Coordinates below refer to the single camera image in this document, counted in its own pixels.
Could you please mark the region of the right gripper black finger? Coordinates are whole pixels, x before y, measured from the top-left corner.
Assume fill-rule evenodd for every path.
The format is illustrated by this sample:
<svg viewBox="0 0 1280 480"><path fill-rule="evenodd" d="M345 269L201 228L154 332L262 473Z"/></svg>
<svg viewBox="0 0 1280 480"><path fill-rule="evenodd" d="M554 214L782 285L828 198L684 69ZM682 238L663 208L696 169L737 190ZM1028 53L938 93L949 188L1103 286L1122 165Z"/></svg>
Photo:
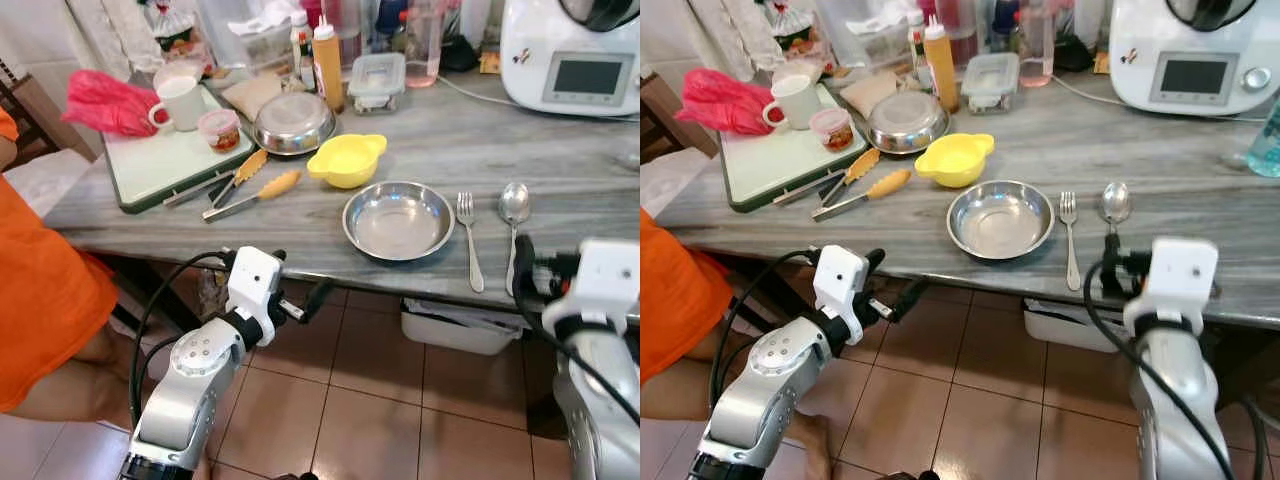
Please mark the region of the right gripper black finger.
<svg viewBox="0 0 1280 480"><path fill-rule="evenodd" d="M1100 279L1102 280L1102 292L1106 297L1121 298L1126 294L1117 278L1117 269L1123 265L1120 246L1119 234L1115 232L1110 232L1103 238L1103 256Z"/></svg>
<svg viewBox="0 0 1280 480"><path fill-rule="evenodd" d="M534 282L536 260L531 238L527 234L517 234L513 261L513 297L516 301L526 301L538 294Z"/></svg>

